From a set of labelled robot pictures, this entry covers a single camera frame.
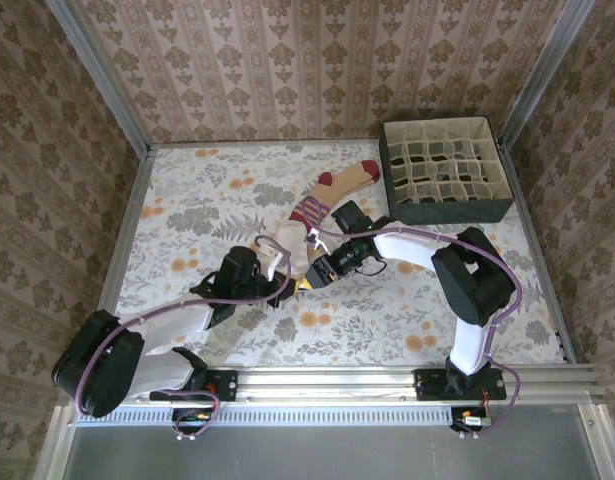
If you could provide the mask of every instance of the floral tablecloth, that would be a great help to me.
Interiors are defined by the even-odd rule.
[[[118,313],[174,300],[217,270],[231,246],[275,232],[321,172],[379,158],[377,144],[367,142],[159,150]],[[388,213],[382,180],[347,199],[374,219]],[[323,225],[336,228],[331,218]],[[428,228],[458,233],[466,226]],[[562,363],[516,207],[502,222],[481,228],[525,293],[521,311],[499,327],[494,355],[507,363]],[[442,364],[455,323],[433,273],[392,262],[378,277],[348,275],[276,310],[239,307],[218,327],[176,343],[210,365]]]

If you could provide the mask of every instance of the storage organizer box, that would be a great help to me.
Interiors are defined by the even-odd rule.
[[[396,220],[499,222],[513,203],[485,117],[385,122],[379,145]]]

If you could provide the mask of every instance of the black box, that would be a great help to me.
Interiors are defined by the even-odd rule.
[[[408,225],[495,223],[514,202],[486,117],[385,122],[389,214]]]

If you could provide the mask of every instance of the beige fabric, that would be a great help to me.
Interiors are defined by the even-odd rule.
[[[152,142],[363,138],[487,114],[495,132],[562,0],[77,0]]]
[[[615,0],[597,0],[513,149],[566,320],[615,421]]]
[[[50,369],[96,306],[136,158],[42,2],[0,0],[0,479],[31,478]]]

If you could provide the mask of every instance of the wall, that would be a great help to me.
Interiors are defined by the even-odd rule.
[[[136,164],[44,3],[0,0],[0,479],[33,473]]]
[[[379,120],[498,130],[560,0],[79,0],[153,143],[363,138]]]
[[[570,333],[615,421],[615,0],[596,0],[512,154]]]

